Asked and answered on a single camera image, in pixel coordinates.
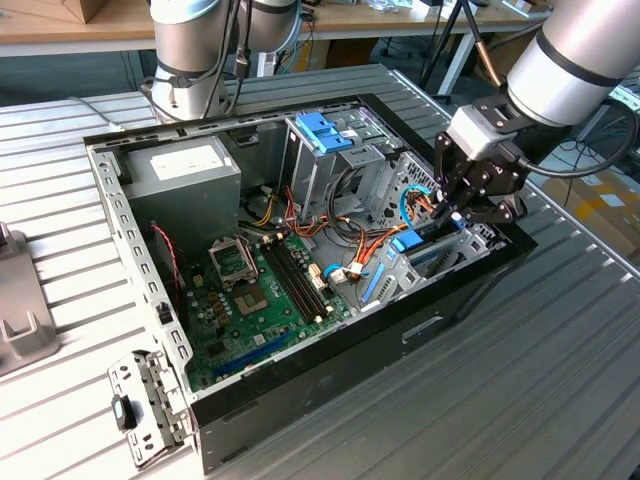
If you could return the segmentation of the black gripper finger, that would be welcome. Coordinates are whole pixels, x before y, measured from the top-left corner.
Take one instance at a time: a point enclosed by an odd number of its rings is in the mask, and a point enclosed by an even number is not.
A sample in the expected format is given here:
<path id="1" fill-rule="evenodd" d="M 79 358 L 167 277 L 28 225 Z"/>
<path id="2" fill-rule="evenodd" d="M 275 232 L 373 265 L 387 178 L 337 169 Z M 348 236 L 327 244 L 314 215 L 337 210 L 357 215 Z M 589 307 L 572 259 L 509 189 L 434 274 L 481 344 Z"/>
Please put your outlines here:
<path id="1" fill-rule="evenodd" d="M 438 203 L 432 219 L 449 220 L 459 214 L 463 220 L 476 220 L 479 212 L 473 207 L 486 185 L 486 172 L 445 132 L 436 135 L 434 176 L 439 190 L 433 194 Z"/>
<path id="2" fill-rule="evenodd" d="M 451 218 L 471 224 L 511 224 L 527 213 L 527 207 L 518 193 L 495 198 L 474 198 L 461 209 L 454 210 Z"/>

